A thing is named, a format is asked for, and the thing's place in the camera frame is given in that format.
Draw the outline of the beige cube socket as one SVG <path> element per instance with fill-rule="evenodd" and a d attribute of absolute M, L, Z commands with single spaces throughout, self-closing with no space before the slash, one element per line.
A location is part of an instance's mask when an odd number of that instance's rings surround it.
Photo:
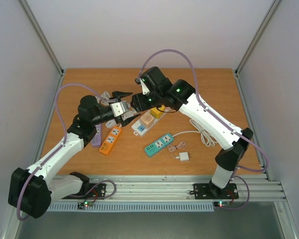
<path fill-rule="evenodd" d="M 149 112 L 146 112 L 140 117 L 140 124 L 144 126 L 145 129 L 151 127 L 153 123 L 154 123 L 154 117 Z"/>

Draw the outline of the yellow cube socket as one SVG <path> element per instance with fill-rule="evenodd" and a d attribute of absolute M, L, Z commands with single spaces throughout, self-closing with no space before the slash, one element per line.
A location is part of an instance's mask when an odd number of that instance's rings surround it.
<path fill-rule="evenodd" d="M 157 108 L 152 108 L 150 109 L 150 112 L 149 112 L 155 119 L 159 119 L 163 116 L 164 112 L 162 111 L 159 111 Z"/>

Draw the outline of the white charger with pink cable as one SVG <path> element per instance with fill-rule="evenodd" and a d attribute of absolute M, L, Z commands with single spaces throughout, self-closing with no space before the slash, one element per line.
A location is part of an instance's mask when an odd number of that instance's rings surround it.
<path fill-rule="evenodd" d="M 186 149 L 187 148 L 187 144 L 185 141 L 181 141 L 178 145 L 168 145 L 167 146 L 172 158 L 175 158 L 175 159 L 179 159 L 180 161 L 188 161 L 189 160 L 189 154 L 187 151 L 184 151 L 184 152 L 180 152 L 178 154 L 178 156 L 175 156 L 174 155 L 174 152 L 176 150 L 179 150 L 179 149 Z"/>

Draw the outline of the small white USB charger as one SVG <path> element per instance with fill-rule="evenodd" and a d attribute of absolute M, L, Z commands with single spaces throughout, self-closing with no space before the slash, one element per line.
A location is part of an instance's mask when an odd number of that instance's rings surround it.
<path fill-rule="evenodd" d="M 114 119 L 109 120 L 109 121 L 107 121 L 107 122 L 105 123 L 105 126 L 106 126 L 107 128 L 112 128 L 112 127 L 114 127 L 114 126 L 116 126 L 116 125 L 117 125 L 117 123 L 116 123 L 116 121 L 115 121 Z"/>

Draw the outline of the white cube socket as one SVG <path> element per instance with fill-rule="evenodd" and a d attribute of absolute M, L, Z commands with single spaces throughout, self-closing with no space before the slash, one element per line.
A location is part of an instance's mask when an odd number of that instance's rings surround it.
<path fill-rule="evenodd" d="M 134 120 L 135 118 L 135 112 L 133 111 L 128 111 L 123 114 L 123 120 Z"/>

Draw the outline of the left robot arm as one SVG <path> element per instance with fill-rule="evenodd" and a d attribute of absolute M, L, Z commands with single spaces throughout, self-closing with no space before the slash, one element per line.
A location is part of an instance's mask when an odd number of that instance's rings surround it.
<path fill-rule="evenodd" d="M 94 95 L 84 96 L 77 115 L 61 141 L 33 165 L 13 171 L 8 203 L 16 208 L 20 221 L 25 220 L 22 213 L 37 219 L 54 201 L 66 197 L 86 198 L 90 194 L 93 190 L 90 179 L 81 173 L 72 172 L 61 180 L 54 177 L 65 163 L 92 141 L 97 125 L 109 120 L 115 120 L 122 126 L 131 122 L 131 119 L 123 119 L 123 114 L 129 110 L 124 98 L 130 95 L 131 92 L 114 91 L 107 100 L 107 106 Z"/>

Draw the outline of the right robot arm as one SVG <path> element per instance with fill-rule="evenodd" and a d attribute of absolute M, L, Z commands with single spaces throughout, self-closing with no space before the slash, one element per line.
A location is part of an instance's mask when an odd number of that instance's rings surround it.
<path fill-rule="evenodd" d="M 194 120 L 217 140 L 221 150 L 215 157 L 217 167 L 208 187 L 214 199 L 226 194 L 230 178 L 247 151 L 253 132 L 231 125 L 205 103 L 187 81 L 179 79 L 172 83 L 159 67 L 151 67 L 140 74 L 136 83 L 142 88 L 141 93 L 132 96 L 131 105 L 137 112 L 169 107 Z"/>

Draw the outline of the long white power strip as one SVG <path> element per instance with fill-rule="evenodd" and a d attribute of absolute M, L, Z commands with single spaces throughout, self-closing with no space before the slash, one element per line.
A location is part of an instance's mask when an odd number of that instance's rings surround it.
<path fill-rule="evenodd" d="M 144 113 L 132 126 L 134 135 L 143 137 L 149 132 L 168 112 L 160 112 L 153 108 Z"/>

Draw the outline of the orange power strip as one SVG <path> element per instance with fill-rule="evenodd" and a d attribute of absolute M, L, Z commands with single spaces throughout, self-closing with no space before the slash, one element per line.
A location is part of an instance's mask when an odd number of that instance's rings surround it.
<path fill-rule="evenodd" d="M 99 152 L 102 155 L 109 155 L 121 134 L 122 134 L 122 128 L 118 126 L 114 126 L 109 132 L 109 134 L 107 135 L 102 145 L 100 146 Z"/>

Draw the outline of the purple power strip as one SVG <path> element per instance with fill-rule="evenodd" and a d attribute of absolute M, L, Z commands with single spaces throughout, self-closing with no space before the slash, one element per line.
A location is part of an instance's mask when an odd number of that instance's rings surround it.
<path fill-rule="evenodd" d="M 100 147 L 102 144 L 102 125 L 96 125 L 96 134 L 94 135 L 94 137 L 91 140 L 91 145 L 93 147 Z"/>

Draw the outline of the teal power strip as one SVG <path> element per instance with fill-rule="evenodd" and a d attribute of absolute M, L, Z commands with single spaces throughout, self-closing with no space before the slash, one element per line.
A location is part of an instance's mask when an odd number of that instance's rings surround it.
<path fill-rule="evenodd" d="M 167 133 L 167 134 L 163 135 L 162 137 L 160 137 L 155 142 L 153 142 L 153 143 L 149 144 L 147 147 L 145 147 L 145 149 L 144 149 L 145 154 L 148 157 L 152 157 L 155 154 L 162 151 L 168 145 L 170 145 L 173 141 L 174 141 L 174 137 L 170 133 Z"/>

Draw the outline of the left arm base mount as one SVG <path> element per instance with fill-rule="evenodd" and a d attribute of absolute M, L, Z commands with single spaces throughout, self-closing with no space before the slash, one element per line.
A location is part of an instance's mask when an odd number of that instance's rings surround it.
<path fill-rule="evenodd" d="M 92 189 L 92 191 L 86 195 L 86 199 L 95 198 L 96 194 L 98 194 L 97 199 L 103 199 L 106 195 L 106 184 L 105 183 L 101 183 L 98 186 L 96 186 L 96 184 L 94 184 L 94 183 L 90 183 L 89 189 Z"/>

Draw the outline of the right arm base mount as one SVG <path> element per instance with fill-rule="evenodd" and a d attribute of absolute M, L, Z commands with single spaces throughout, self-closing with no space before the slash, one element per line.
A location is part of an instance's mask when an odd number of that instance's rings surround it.
<path fill-rule="evenodd" d="M 234 183 L 228 183 L 223 189 L 218 188 L 211 182 L 195 183 L 190 194 L 194 195 L 197 200 L 239 199 L 238 189 Z"/>

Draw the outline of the aluminium rail frame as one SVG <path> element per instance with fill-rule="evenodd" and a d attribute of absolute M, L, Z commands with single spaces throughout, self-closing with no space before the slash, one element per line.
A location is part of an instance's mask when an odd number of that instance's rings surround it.
<path fill-rule="evenodd" d="M 194 201 L 189 192 L 195 183 L 208 183 L 210 175 L 90 175 L 93 183 L 112 180 L 117 185 L 110 197 L 115 202 Z M 285 202 L 281 182 L 270 181 L 266 174 L 242 175 L 250 190 L 251 202 Z"/>

